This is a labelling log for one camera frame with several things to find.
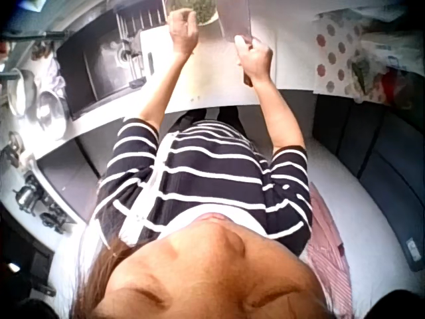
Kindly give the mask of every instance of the stainless steel sink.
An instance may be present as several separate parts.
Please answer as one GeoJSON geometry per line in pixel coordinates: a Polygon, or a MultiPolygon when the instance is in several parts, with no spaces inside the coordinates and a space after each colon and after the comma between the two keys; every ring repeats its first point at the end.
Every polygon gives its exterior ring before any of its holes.
{"type": "Polygon", "coordinates": [[[97,6],[86,14],[87,19],[94,15],[87,25],[83,17],[73,23],[73,31],[84,26],[57,51],[73,119],[105,98],[144,84],[139,32],[166,23],[162,0],[133,1],[106,11],[97,6]]]}

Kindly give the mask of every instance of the lip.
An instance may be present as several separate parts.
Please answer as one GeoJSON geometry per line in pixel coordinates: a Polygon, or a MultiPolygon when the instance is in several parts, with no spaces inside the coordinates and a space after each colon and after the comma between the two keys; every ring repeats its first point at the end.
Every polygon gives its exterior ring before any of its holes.
{"type": "Polygon", "coordinates": [[[199,216],[198,218],[196,218],[194,221],[207,221],[210,219],[218,219],[220,221],[232,221],[232,219],[219,213],[205,213],[199,216]]]}

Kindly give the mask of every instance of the green vegetable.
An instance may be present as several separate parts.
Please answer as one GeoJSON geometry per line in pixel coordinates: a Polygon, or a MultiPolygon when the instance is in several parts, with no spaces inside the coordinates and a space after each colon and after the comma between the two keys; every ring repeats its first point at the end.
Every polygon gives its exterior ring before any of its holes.
{"type": "Polygon", "coordinates": [[[203,24],[211,20],[217,8],[215,0],[174,0],[171,10],[190,8],[197,13],[198,23],[203,24]]]}

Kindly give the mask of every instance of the sleeve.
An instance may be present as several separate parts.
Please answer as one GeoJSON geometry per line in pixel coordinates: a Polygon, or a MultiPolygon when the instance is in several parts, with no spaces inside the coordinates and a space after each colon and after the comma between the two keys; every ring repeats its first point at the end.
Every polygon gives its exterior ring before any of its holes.
{"type": "Polygon", "coordinates": [[[98,186],[92,217],[106,246],[116,238],[131,206],[149,180],[158,149],[157,130],[138,118],[125,119],[112,159],[98,186]]]}
{"type": "Polygon", "coordinates": [[[299,255],[310,238],[312,219],[305,150],[301,146],[278,150],[270,165],[270,179],[269,237],[299,255]]]}

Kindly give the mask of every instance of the striped shirt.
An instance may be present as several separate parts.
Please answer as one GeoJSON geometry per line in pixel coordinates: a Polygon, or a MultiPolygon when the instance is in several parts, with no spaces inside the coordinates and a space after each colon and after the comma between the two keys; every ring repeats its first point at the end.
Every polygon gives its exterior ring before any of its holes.
{"type": "Polygon", "coordinates": [[[234,128],[212,120],[168,134],[159,147],[155,128],[127,119],[93,214],[105,245],[129,228],[133,243],[154,240],[176,216],[204,204],[247,212],[299,255],[311,231],[305,150],[282,148],[268,163],[234,128]]]}

